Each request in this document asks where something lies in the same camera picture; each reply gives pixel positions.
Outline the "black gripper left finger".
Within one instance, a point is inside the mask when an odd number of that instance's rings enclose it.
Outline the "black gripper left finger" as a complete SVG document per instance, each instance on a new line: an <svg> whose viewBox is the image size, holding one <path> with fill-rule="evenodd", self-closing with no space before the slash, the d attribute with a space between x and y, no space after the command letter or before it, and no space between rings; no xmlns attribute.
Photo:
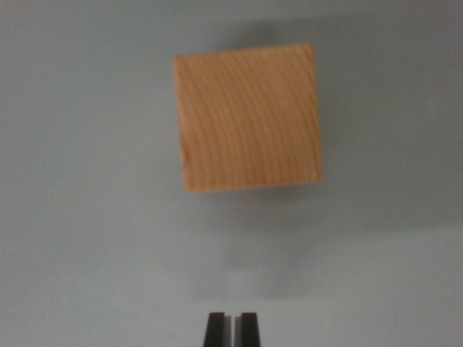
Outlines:
<svg viewBox="0 0 463 347"><path fill-rule="evenodd" d="M211 312L208 315L203 347L232 346L232 318L224 312Z"/></svg>

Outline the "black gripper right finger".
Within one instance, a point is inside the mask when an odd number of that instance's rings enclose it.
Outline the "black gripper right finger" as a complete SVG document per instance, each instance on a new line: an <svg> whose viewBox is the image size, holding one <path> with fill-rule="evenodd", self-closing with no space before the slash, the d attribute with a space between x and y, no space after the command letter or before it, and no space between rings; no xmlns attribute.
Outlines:
<svg viewBox="0 0 463 347"><path fill-rule="evenodd" d="M243 312L234 318L234 347L261 347L256 312Z"/></svg>

